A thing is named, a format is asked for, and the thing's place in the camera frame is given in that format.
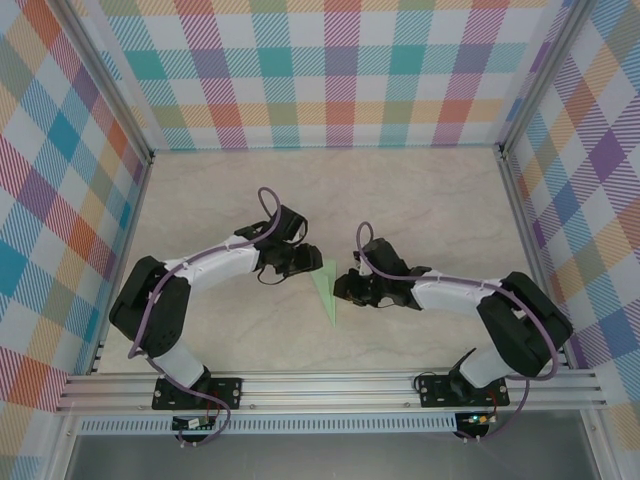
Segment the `light green paper sheet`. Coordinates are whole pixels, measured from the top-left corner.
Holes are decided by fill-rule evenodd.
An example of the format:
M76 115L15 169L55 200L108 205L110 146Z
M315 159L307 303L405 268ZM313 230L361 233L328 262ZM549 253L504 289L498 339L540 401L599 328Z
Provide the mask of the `light green paper sheet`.
M334 296L334 285L337 280L336 261L325 259L321 268L311 272L311 278L331 325L336 327L336 298Z

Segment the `small black electronics board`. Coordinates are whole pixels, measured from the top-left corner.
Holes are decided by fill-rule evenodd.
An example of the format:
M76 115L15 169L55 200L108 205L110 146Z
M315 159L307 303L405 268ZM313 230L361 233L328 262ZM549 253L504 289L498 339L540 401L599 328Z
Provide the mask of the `small black electronics board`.
M172 418L172 429L174 431L211 431L216 425L216 417L198 416L198 417L178 417Z

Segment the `long aluminium mounting rail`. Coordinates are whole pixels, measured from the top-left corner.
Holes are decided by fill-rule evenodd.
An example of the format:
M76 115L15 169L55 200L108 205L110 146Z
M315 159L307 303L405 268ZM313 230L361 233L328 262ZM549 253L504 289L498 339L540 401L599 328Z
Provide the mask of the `long aluminium mounting rail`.
M417 413L423 410L411 370L347 372L233 372L242 380L236 414ZM59 414L155 414L152 405L165 401L153 373L72 376L58 402ZM596 374L562 370L553 379L534 382L507 380L510 403L498 409L512 412L524 394L529 411L602 409L608 406Z

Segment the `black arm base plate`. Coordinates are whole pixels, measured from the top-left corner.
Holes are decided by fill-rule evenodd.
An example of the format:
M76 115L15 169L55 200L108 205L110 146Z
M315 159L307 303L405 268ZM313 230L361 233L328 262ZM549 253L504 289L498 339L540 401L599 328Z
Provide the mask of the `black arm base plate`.
M413 386L422 408L500 407L510 404L504 379L477 388L462 377L426 374L415 377Z
M198 380L192 389L225 402L231 410L240 406L242 394L241 378L216 378L210 374ZM209 408L207 399L184 392L166 379L158 379L155 384L151 408L153 410L204 411Z

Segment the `aluminium table edge rail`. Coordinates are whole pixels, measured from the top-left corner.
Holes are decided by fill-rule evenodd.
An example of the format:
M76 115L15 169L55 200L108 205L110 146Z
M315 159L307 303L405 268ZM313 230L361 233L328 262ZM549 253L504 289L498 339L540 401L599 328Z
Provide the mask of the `aluminium table edge rail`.
M134 202L134 209L132 210L132 213L128 220L126 235L124 237L124 241L122 245L122 252L118 257L118 262L116 263L116 270L114 272L111 290L109 292L109 297L106 303L105 312L104 312L104 315L101 317L100 322L97 324L96 330L89 344L90 350L85 360L85 363L83 364L82 375L91 375L93 373L96 373L98 370L98 364L101 359L102 350L104 349L104 344L106 342L106 338L107 338L107 334L110 326L109 312L119 294L120 285L124 277L127 260L128 260L131 246L135 237L136 227L139 221L145 195L151 179L155 160L156 160L156 156L153 155L150 161L145 165L143 169L140 189L139 189L136 201Z
M499 147L496 147L494 149L494 156L497 162L503 186L506 190L510 208L516 222L520 241L531 272L531 277L533 281L538 285L538 287L542 290L542 292L545 293L551 301L554 301L554 295L549 290L549 285L543 272L543 265L539 249L536 245L534 231L532 226L529 224L524 207L524 201L518 190L517 182L514 179L511 163L505 157Z

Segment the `aluminium frame post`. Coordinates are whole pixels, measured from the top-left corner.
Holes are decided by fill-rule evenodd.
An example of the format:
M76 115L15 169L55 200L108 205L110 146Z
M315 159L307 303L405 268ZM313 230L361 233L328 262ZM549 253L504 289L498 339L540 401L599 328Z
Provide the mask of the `aluminium frame post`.
M494 145L499 163L509 159L596 4L596 0L553 0L551 5L556 1L553 18L543 27L544 37L534 49L535 57L526 63L529 71Z
M104 95L107 104L112 109L114 117L119 121L127 138L134 145L134 149L143 157L147 165L152 165L155 156L153 149L146 141L99 50L93 44L80 17L75 12L71 1L46 0L46 2L60 22L62 29L70 38L98 90Z

